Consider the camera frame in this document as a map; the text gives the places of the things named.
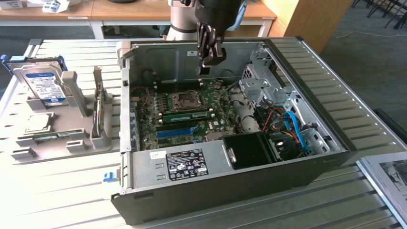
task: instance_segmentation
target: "blue latch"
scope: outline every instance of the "blue latch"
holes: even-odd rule
[[[7,65],[9,56],[7,56],[6,54],[3,54],[2,57],[0,57],[0,59],[2,59],[2,64],[3,64],[3,66],[6,67],[6,69],[9,70],[9,72],[11,73],[11,75],[14,75],[13,70],[11,70],[11,68],[10,68],[9,65]]]
[[[109,172],[105,174],[103,182],[115,182],[118,181],[118,176],[115,172]]]
[[[66,65],[66,59],[62,55],[58,56],[58,59],[61,61],[61,64],[62,64],[62,69],[63,71],[69,71],[69,68],[67,68],[67,65]]]

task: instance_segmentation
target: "barcode sticker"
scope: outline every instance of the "barcode sticker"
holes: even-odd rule
[[[167,151],[166,151],[166,150],[165,150],[165,151],[151,152],[151,153],[150,153],[150,158],[151,158],[153,160],[161,159],[161,158],[166,158],[166,154],[167,154]]]
[[[69,17],[69,19],[89,19],[89,17]]]

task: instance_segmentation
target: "blue pcie slot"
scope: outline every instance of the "blue pcie slot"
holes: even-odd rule
[[[182,136],[182,135],[193,135],[197,127],[191,127],[189,129],[182,130],[170,130],[170,131],[162,131],[158,132],[158,137],[174,137],[174,136]]]

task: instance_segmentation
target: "blue hard drive label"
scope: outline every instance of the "blue hard drive label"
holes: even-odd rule
[[[57,80],[54,73],[26,74],[26,80],[39,98],[49,103],[59,103],[66,100],[61,81]]]

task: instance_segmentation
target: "gray slatted table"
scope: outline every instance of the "gray slatted table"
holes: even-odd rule
[[[361,152],[342,168],[325,173],[307,187],[154,221],[135,228],[400,227],[355,161],[366,155],[406,151],[406,145],[307,44],[295,38],[274,38],[273,41]],[[119,140],[122,80],[115,45],[117,41],[46,40],[42,46],[29,47],[27,55],[63,55],[70,70],[79,74],[85,94],[94,93],[93,68],[102,66],[106,88],[115,95],[114,137]],[[0,108],[7,106],[2,126],[10,126],[0,131],[0,151],[11,141],[7,136],[13,129],[9,128],[19,121],[15,111],[26,106],[19,104],[26,97],[22,90],[14,79],[0,103]],[[109,153],[21,166],[5,165],[2,169],[13,177],[6,178],[3,183],[10,182],[9,187],[15,188],[9,189],[3,196],[18,196],[6,198],[6,206],[11,204],[6,216],[14,217],[5,217],[13,225],[5,228],[130,228],[109,199],[118,183],[101,184],[105,172],[113,171],[121,164],[119,159],[117,153]],[[6,164],[10,155],[2,153],[0,160]]]

